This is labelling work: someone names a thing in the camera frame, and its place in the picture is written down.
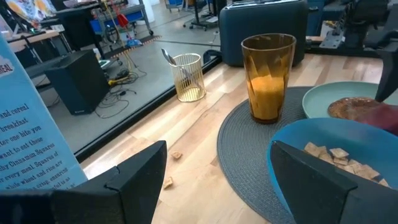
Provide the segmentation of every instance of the black speaker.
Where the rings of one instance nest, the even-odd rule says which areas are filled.
[[[72,115],[93,112],[109,91],[92,50],[69,54],[44,73]]]

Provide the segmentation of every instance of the amber drinking glass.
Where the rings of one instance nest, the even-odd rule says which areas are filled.
[[[250,110],[260,123],[275,123],[282,113],[296,38],[261,34],[242,41]]]

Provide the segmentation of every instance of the gold wire pencil cup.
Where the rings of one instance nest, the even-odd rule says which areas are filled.
[[[287,34],[261,34],[242,41],[250,111],[259,123],[280,119],[295,44],[296,38]]]
[[[193,102],[206,95],[201,57],[198,54],[183,54],[174,57],[177,65],[172,65],[177,98],[181,102]]]

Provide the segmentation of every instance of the food on plate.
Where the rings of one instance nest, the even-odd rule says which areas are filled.
[[[398,106],[381,103],[368,113],[359,115],[355,120],[398,136]]]
[[[369,97],[346,97],[330,104],[328,114],[333,118],[356,120],[380,104]]]

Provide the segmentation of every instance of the orange juice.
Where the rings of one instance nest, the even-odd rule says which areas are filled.
[[[252,115],[261,120],[278,119],[284,101],[284,78],[256,77],[248,81],[248,87]]]

